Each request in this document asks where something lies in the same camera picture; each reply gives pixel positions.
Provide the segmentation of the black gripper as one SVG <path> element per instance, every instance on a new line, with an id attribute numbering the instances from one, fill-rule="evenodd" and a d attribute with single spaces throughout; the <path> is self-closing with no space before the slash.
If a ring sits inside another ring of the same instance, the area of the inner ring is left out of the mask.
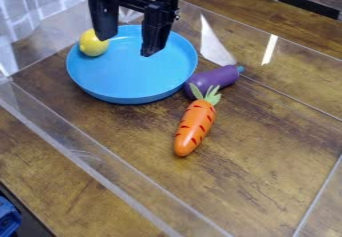
<path id="1" fill-rule="evenodd" d="M 179 0 L 88 0 L 92 27 L 96 37 L 104 41 L 117 34 L 119 8 L 144 11 L 141 22 L 141 50 L 144 57 L 164 49 L 173 21 L 177 16 Z"/>

